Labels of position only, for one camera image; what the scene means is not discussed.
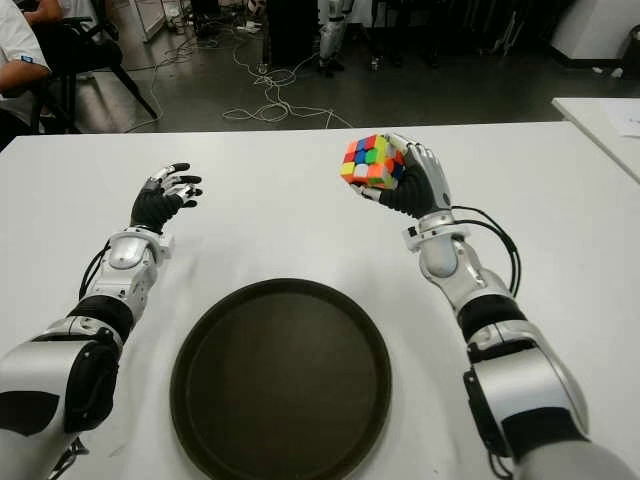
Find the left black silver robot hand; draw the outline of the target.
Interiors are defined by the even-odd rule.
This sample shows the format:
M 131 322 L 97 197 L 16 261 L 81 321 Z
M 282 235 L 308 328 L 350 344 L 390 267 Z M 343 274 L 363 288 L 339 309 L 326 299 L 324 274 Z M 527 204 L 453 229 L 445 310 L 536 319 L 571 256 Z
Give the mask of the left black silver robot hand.
M 203 194 L 202 178 L 188 175 L 188 163 L 175 163 L 151 175 L 140 189 L 130 216 L 130 226 L 161 234 L 165 224 L 181 209 L 197 206 Z

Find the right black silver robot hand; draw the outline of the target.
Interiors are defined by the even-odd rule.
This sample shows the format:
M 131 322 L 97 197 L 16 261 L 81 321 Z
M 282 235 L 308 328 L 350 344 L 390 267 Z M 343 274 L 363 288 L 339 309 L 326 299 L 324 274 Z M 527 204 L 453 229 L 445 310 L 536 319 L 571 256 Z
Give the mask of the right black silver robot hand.
M 435 154 L 420 142 L 397 133 L 383 137 L 403 155 L 405 172 L 394 189 L 373 186 L 351 188 L 361 197 L 420 220 L 438 211 L 451 210 L 451 192 Z

